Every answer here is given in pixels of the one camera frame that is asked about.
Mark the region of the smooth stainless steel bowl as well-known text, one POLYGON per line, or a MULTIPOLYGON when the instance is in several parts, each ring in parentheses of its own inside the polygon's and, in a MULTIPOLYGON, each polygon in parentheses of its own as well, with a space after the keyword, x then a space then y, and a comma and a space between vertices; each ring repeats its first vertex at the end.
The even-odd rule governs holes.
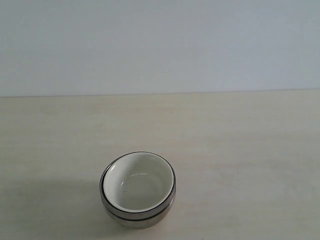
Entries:
POLYGON ((136 229, 136 230, 142 230, 142 229, 147 229, 150 227, 153 227, 160 223, 169 213, 171 210, 173 204, 175 202, 175 198, 173 198, 170 203, 162 210, 161 212, 153 215, 152 217, 149 218, 144 218, 144 219, 138 219, 138 220, 129 220, 129 219, 124 219, 121 217, 118 217, 111 213, 106 207, 104 207, 106 213, 108 216, 114 220, 117 224, 130 228, 130 229, 136 229))

